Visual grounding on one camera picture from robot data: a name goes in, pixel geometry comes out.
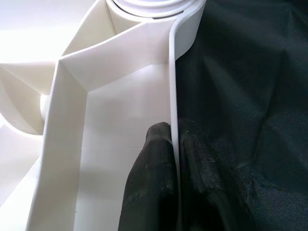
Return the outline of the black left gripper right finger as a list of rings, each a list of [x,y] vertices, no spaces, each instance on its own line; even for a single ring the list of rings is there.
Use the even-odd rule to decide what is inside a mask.
[[[201,129],[178,121],[183,231],[257,231],[234,176],[215,157]]]

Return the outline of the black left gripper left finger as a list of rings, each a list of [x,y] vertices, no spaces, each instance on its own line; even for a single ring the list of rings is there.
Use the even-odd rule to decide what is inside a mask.
[[[118,231],[176,231],[177,168],[170,125],[150,126],[126,180]]]

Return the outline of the white plastic table top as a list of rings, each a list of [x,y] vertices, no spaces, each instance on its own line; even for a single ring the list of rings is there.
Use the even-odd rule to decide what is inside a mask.
[[[117,231],[153,124],[178,164],[175,62],[205,3],[144,18],[95,0],[56,59],[0,57],[0,231]]]

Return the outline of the white plastic table leg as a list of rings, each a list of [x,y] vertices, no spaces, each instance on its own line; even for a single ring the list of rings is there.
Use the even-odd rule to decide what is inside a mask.
[[[206,0],[111,0],[111,2],[120,10],[137,17],[162,18],[203,5]]]

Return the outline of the black tablecloth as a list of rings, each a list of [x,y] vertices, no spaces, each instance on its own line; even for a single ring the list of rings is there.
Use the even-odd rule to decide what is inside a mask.
[[[176,88],[257,231],[308,231],[308,0],[206,0]]]

